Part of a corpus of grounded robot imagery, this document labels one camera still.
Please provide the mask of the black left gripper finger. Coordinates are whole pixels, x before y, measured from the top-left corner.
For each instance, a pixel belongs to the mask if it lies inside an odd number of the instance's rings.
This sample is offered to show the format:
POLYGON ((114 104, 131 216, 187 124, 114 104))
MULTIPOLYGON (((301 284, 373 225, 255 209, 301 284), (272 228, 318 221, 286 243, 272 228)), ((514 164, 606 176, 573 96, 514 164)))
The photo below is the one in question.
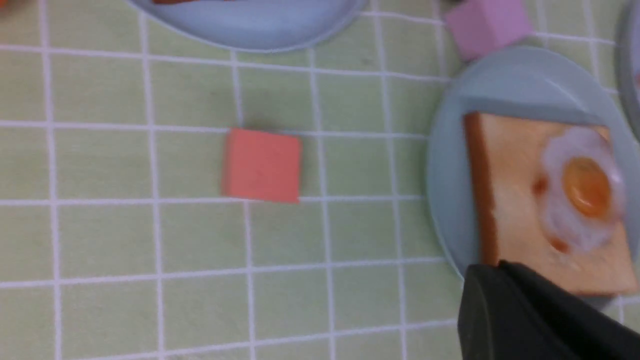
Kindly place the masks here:
POLYGON ((466 269, 464 360, 637 360, 639 334, 520 263, 466 269))

